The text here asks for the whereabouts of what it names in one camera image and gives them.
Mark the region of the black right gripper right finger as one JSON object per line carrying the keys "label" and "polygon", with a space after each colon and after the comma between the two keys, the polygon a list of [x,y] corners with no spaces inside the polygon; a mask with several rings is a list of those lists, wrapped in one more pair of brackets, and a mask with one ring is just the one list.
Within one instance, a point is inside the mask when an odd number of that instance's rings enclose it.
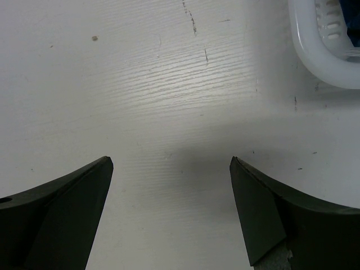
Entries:
{"label": "black right gripper right finger", "polygon": [[229,169],[254,269],[359,268],[359,209],[307,195],[237,157]]}

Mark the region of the blue t shirt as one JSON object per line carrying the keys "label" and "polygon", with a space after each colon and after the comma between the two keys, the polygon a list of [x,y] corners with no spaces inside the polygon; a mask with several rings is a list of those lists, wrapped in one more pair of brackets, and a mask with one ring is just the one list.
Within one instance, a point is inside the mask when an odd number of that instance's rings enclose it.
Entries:
{"label": "blue t shirt", "polygon": [[353,46],[359,47],[359,1],[342,1],[344,20]]}

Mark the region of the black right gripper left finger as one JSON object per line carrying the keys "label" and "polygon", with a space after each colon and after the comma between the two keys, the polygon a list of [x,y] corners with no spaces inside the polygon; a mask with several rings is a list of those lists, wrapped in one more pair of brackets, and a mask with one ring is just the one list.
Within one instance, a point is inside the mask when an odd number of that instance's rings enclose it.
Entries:
{"label": "black right gripper left finger", "polygon": [[104,156],[1,198],[1,269],[85,269],[113,169]]}

